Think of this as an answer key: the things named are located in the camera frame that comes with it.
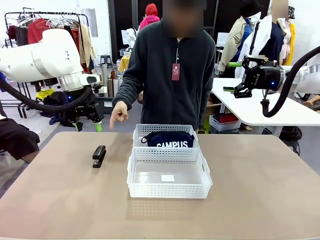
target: red tag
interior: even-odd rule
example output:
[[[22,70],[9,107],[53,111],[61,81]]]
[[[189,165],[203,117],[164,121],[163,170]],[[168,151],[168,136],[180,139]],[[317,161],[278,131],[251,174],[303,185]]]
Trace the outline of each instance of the red tag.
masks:
[[[180,63],[172,64],[172,81],[179,81],[180,79]]]

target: hand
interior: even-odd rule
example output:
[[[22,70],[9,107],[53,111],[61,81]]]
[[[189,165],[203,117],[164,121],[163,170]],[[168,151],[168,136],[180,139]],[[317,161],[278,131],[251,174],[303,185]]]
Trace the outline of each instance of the hand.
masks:
[[[118,101],[111,113],[110,131],[114,129],[115,121],[124,122],[128,119],[128,106],[124,101]]]
[[[267,58],[265,55],[259,55],[259,57],[263,58],[263,60],[265,62],[268,62],[269,61],[269,58]]]

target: red beanie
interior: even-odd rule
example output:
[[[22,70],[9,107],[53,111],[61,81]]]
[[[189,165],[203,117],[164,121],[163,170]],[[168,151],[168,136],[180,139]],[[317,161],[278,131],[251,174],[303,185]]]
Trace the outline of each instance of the red beanie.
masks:
[[[158,10],[157,10],[156,5],[154,3],[148,4],[148,6],[146,6],[146,9],[145,9],[145,14],[147,16],[149,16],[149,15],[158,16]]]

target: plastic basket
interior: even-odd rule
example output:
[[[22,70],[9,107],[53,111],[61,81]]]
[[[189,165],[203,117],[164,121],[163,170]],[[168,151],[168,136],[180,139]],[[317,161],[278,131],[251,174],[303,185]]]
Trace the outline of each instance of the plastic basket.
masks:
[[[152,132],[158,131],[184,131],[194,136],[193,148],[198,149],[198,137],[191,125],[161,125],[161,124],[137,124],[133,131],[133,147],[147,147],[148,143],[142,143],[141,139]]]
[[[134,147],[127,170],[132,198],[205,199],[213,185],[199,148]]]
[[[209,119],[210,126],[214,127],[219,132],[240,128],[240,125],[241,125],[241,121],[240,120],[233,121],[233,122],[228,122],[228,123],[218,122],[218,120],[216,120],[215,117],[221,116],[222,114],[218,113],[218,114],[215,114],[215,115],[211,115],[210,119]]]

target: navy blue pouch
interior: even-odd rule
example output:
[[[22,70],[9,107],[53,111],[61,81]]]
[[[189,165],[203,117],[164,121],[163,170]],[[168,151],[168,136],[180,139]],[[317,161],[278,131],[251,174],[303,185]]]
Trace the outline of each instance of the navy blue pouch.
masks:
[[[185,131],[155,131],[141,139],[148,147],[193,148],[195,136]]]

